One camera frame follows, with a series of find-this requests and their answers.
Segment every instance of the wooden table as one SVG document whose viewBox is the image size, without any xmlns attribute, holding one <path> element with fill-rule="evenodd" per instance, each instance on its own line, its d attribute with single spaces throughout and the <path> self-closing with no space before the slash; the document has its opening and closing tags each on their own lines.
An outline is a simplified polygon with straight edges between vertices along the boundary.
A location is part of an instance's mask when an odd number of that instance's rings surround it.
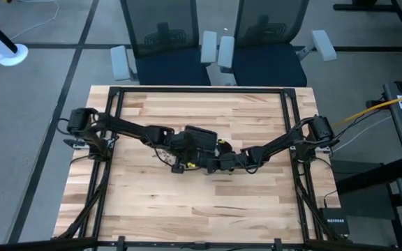
<svg viewBox="0 0 402 251">
<path fill-rule="evenodd" d="M 109 86 L 93 86 L 87 107 L 103 112 Z M 302 118 L 318 113 L 312 89 L 296 89 Z M 285 133 L 280 95 L 273 93 L 126 93 L 121 118 L 142 125 L 184 129 L 189 124 L 218 133 L 235 150 L 262 145 Z M 86 155 L 76 151 L 74 157 Z M 329 161 L 325 154 L 319 155 Z M 69 171 L 54 235 L 61 234 L 84 206 L 93 161 L 75 162 Z M 318 206 L 335 191 L 332 170 L 312 163 Z M 339 207 L 337 194 L 327 197 Z M 311 213 L 306 207 L 310 236 Z M 94 213 L 90 216 L 88 234 Z M 179 241 L 303 243 L 288 151 L 250 175 L 203 170 L 172 174 L 154 150 L 120 136 L 114 148 L 100 241 Z"/>
</svg>

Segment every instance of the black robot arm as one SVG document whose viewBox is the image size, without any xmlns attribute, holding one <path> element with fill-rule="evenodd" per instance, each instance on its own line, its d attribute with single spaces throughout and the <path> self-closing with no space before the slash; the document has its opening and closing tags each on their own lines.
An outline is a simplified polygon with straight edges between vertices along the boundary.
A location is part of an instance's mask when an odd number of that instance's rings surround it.
<svg viewBox="0 0 402 251">
<path fill-rule="evenodd" d="M 309 134 L 303 135 L 302 128 L 308 126 Z M 322 116 L 314 116 L 301 120 L 289 132 L 265 144 L 241 149 L 240 153 L 232 151 L 231 147 L 220 149 L 218 168 L 220 170 L 233 170 L 235 168 L 258 169 L 265 162 L 283 150 L 295 147 L 296 159 L 304 162 L 315 157 L 317 147 L 333 146 L 337 144 L 333 130 L 328 120 Z"/>
<path fill-rule="evenodd" d="M 304 126 L 308 126 L 307 137 L 303 135 Z M 337 143 L 328 120 L 322 116 L 303 119 L 289 132 L 264 146 L 241 149 L 240 153 L 235 153 L 227 142 L 218 140 L 217 134 L 209 130 L 188 125 L 184 131 L 175 134 L 172 128 L 138 125 L 98 113 L 94 108 L 73 110 L 67 130 L 89 145 L 89 158 L 99 161 L 106 161 L 112 154 L 109 141 L 97 135 L 102 130 L 136 138 L 154 149 L 164 149 L 177 158 L 172 166 L 174 173 L 182 173 L 189 166 L 205 168 L 208 173 L 236 168 L 256 171 L 271 156 L 291 146 L 295 147 L 296 159 L 309 161 L 315 156 L 316 147 Z"/>
</svg>

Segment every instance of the chair seat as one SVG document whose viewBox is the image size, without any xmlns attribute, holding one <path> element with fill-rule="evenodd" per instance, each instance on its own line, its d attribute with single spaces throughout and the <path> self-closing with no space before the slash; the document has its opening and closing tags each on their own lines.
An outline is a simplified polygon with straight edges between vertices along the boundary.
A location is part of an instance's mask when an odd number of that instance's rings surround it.
<svg viewBox="0 0 402 251">
<path fill-rule="evenodd" d="M 198 48 L 163 52 L 136 59 L 136 68 L 141 85 L 210 85 Z"/>
<path fill-rule="evenodd" d="M 232 62 L 238 86 L 306 87 L 306 76 L 290 44 L 235 48 Z"/>
</svg>

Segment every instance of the white armrest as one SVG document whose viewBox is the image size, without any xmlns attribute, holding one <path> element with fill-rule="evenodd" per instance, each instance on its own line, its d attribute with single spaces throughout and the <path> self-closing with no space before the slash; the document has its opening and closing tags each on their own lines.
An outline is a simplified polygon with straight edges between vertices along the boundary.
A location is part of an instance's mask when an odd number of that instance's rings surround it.
<svg viewBox="0 0 402 251">
<path fill-rule="evenodd" d="M 324 61 L 332 61 L 338 58 L 332 42 L 324 30 L 313 31 L 313 43 Z"/>
<path fill-rule="evenodd" d="M 216 32 L 205 31 L 202 35 L 201 63 L 216 62 Z"/>
<path fill-rule="evenodd" d="M 114 79 L 117 81 L 130 79 L 131 69 L 128 63 L 128 55 L 126 54 L 125 46 L 111 48 L 111 64 Z"/>
<path fill-rule="evenodd" d="M 216 65 L 224 68 L 232 68 L 234 58 L 235 38 L 232 36 L 221 37 L 220 50 L 218 52 L 218 61 Z"/>
</svg>

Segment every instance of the mesh chair back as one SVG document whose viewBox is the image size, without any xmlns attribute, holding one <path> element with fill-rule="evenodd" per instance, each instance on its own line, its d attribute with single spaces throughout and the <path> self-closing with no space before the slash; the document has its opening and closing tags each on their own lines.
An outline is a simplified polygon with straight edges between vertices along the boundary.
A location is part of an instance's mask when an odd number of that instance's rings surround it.
<svg viewBox="0 0 402 251">
<path fill-rule="evenodd" d="M 240 0 L 237 47 L 290 43 L 299 33 L 309 0 Z"/>
<path fill-rule="evenodd" d="M 121 0 L 136 58 L 199 45 L 195 0 Z"/>
</svg>

